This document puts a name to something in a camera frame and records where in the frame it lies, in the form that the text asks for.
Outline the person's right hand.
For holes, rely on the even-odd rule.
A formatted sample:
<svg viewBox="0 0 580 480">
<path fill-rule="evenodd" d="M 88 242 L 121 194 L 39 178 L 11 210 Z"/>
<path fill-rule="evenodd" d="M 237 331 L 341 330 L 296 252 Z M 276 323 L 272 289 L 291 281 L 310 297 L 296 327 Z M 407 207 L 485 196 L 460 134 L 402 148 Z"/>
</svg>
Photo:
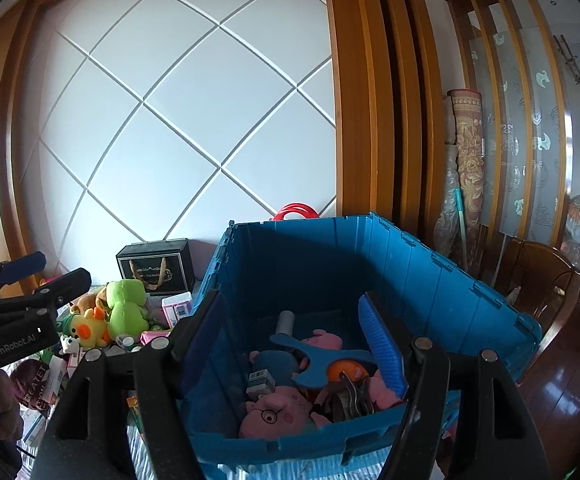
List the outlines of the person's right hand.
<svg viewBox="0 0 580 480">
<path fill-rule="evenodd" d="M 22 437 L 23 420 L 20 405 L 13 394 L 9 376 L 0 370 L 0 440 L 16 442 Z"/>
</svg>

